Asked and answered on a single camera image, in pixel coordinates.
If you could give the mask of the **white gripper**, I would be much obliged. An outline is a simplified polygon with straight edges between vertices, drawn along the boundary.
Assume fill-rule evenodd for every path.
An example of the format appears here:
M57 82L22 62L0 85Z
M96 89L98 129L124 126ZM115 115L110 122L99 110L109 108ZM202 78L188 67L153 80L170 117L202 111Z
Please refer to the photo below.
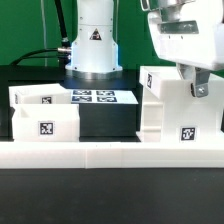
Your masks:
M224 0L141 0L141 8L157 56L193 78L194 97L206 97L209 70L224 69Z

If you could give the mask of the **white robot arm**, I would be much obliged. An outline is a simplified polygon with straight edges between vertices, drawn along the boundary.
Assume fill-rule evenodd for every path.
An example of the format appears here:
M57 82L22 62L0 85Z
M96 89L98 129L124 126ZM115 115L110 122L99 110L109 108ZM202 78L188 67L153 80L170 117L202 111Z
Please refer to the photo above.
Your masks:
M157 56L174 62L193 94L208 94L211 71L224 69L224 0L140 0ZM120 71L113 39L113 0L77 0L71 74L95 79Z

